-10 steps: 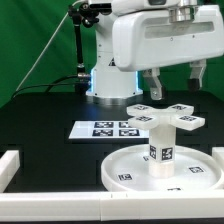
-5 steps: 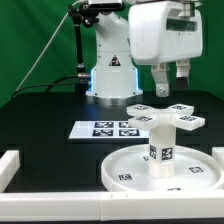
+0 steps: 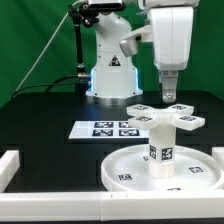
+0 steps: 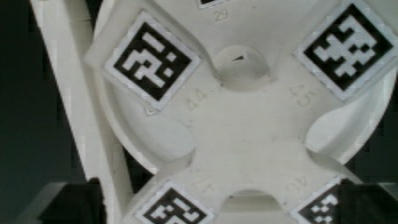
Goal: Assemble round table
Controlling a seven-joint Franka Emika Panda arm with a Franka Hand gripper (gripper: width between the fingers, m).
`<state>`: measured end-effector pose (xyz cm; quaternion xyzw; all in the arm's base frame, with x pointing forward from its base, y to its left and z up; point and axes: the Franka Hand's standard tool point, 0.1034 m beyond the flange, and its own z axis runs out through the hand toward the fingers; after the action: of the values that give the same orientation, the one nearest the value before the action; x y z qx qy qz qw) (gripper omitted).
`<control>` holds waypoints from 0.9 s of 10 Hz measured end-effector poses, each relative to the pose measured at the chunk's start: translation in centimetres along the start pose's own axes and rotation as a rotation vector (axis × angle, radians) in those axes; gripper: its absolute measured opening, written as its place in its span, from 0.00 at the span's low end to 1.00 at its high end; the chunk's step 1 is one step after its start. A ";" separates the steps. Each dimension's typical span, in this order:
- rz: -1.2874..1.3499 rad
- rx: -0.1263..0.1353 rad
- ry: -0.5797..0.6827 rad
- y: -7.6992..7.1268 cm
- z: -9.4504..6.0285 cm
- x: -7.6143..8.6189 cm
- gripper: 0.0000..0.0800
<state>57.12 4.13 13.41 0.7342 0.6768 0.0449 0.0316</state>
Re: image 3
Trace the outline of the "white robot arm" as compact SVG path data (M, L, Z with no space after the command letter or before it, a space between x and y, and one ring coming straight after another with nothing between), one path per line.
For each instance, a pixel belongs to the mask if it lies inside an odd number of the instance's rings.
M162 99L176 100L178 72L187 67L193 9L200 0L87 0L96 12L97 62L91 70L87 96L104 104L121 104L142 93L138 70L131 57L138 52L138 41L150 43L158 70ZM146 15L146 24L136 30L115 14L128 4L136 4Z

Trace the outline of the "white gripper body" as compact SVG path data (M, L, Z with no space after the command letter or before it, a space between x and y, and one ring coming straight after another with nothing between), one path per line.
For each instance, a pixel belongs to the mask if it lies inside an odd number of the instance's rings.
M157 69L184 70L190 54L193 8L153 8L149 18Z

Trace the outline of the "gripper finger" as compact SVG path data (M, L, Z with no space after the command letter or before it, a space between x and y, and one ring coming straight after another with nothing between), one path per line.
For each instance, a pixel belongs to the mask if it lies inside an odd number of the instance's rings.
M172 103L176 100L178 72L176 70L159 70L159 83L161 84L162 100Z

